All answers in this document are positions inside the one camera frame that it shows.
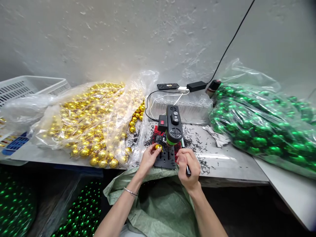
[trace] bracelet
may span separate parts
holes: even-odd
[[[132,196],[137,197],[138,194],[133,193],[132,191],[129,191],[127,188],[124,188],[125,191],[129,192]]]

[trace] black power adapter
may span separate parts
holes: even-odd
[[[189,89],[190,92],[203,90],[206,88],[206,86],[207,86],[207,83],[203,81],[187,84],[187,88]]]

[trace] white cloth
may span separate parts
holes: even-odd
[[[217,147],[223,147],[223,145],[230,143],[230,139],[227,135],[214,132],[211,126],[207,125],[202,128],[208,131],[208,133],[215,139]]]

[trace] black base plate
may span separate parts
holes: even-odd
[[[167,146],[167,144],[162,141],[162,138],[162,136],[156,137],[156,143],[162,145],[163,152],[157,156],[154,167],[173,170],[175,169],[174,146]]]

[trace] concrete wall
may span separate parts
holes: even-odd
[[[310,92],[316,68],[311,2],[256,0],[220,70],[239,57],[288,93]],[[164,82],[207,81],[250,3],[1,0],[0,80],[30,74],[64,77],[74,86],[152,69]]]
[[[72,85],[140,69],[163,81],[207,80],[251,0],[2,0],[1,79]]]

